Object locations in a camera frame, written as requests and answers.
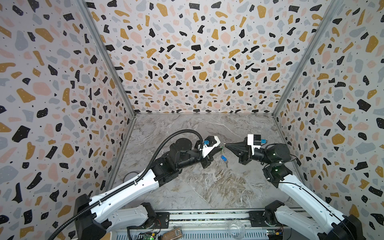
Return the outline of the blue capped key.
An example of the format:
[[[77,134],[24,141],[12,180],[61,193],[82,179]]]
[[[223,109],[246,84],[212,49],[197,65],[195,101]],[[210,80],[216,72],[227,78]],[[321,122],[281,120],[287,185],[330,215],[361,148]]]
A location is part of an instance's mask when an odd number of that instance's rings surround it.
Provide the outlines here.
[[[225,156],[223,156],[223,155],[221,155],[221,160],[225,163],[225,165],[226,165],[226,168],[228,168],[229,167],[229,165],[228,165],[228,159],[225,157]]]

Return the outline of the grey tape roll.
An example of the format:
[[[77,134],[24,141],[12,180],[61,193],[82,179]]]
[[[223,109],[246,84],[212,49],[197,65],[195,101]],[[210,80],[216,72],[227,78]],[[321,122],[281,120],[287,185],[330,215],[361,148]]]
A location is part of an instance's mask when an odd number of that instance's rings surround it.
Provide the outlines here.
[[[140,176],[142,175],[142,173],[139,173],[139,172],[129,172],[128,174],[126,174],[123,178],[123,181],[124,181],[124,189],[127,189],[131,186],[136,186],[138,183],[137,183],[137,179],[140,178]]]

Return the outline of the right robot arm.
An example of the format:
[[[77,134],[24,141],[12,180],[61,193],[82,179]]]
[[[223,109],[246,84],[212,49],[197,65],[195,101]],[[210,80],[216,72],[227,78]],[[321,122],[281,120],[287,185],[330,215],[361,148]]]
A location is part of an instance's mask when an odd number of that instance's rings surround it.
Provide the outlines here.
[[[251,161],[265,164],[263,174],[267,181],[292,198],[310,217],[293,211],[284,203],[274,201],[265,207],[269,225],[278,223],[290,227],[309,240],[363,240],[363,227],[354,215],[344,215],[307,188],[286,163],[292,155],[285,144],[270,144],[265,148],[249,144],[247,140],[225,144],[239,156],[243,165]]]

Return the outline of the clear glass cup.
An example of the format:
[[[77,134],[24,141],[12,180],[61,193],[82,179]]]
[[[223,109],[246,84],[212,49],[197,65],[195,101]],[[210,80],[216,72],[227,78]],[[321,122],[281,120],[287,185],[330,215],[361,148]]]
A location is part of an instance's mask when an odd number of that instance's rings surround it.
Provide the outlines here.
[[[230,237],[232,237],[235,240],[241,240],[245,237],[246,234],[246,227],[245,224],[243,224],[239,220],[233,220],[228,225],[228,233]]]

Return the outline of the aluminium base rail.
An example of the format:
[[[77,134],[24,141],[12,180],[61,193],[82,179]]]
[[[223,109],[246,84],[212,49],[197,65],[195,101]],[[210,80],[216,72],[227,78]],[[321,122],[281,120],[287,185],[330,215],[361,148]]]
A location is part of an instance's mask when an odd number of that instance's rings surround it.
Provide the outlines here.
[[[292,210],[310,217],[301,208]],[[106,233],[100,240],[161,240],[163,234],[174,228],[182,229],[180,240],[234,240],[228,233],[228,225],[233,220],[245,224],[246,234],[242,240],[309,240],[280,223],[269,225],[264,209],[166,210],[156,214],[158,223],[150,228],[121,227]]]

